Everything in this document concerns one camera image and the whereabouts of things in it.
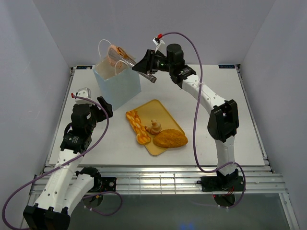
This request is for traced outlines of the pink sugared donut bread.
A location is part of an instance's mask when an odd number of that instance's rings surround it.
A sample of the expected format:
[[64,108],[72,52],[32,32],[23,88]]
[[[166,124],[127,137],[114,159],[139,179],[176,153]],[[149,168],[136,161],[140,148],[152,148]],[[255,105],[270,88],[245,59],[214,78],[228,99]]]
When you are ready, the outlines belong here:
[[119,61],[119,54],[115,45],[110,45],[107,51],[107,59],[112,67],[120,69],[122,64]]

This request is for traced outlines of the metal food tongs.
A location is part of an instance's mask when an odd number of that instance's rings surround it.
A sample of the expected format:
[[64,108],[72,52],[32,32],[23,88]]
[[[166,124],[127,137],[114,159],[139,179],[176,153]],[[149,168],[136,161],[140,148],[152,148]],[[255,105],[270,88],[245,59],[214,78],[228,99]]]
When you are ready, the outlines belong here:
[[117,52],[119,54],[119,61],[118,62],[120,62],[122,65],[126,65],[127,67],[132,68],[136,64],[136,61],[134,60],[134,58],[132,58],[130,55],[128,55],[126,53],[126,51],[124,49],[122,49],[121,47],[117,46]]

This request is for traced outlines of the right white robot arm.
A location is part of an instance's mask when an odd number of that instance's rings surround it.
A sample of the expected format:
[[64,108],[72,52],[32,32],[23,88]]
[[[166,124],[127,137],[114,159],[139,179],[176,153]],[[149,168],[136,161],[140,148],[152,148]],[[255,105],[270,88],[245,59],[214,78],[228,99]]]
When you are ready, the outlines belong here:
[[207,129],[215,140],[218,163],[214,170],[215,177],[200,180],[203,191],[244,192],[245,177],[239,175],[243,171],[235,162],[234,155],[234,140],[239,127],[237,103],[220,97],[202,84],[196,71],[186,65],[179,44],[168,45],[165,55],[159,50],[148,49],[144,58],[132,70],[146,75],[157,71],[168,72],[172,82],[191,94],[197,99],[197,106],[202,105],[208,112]]

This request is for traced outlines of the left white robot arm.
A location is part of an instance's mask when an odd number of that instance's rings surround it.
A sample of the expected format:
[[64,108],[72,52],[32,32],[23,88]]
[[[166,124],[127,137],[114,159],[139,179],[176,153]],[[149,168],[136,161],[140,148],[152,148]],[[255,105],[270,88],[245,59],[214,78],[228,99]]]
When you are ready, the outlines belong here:
[[112,105],[102,96],[95,103],[89,97],[73,94],[76,103],[71,123],[64,131],[58,161],[49,180],[32,206],[26,206],[24,219],[31,230],[66,230],[71,214],[88,191],[101,188],[96,168],[77,171],[84,155],[93,148],[92,133],[97,123],[113,116]]

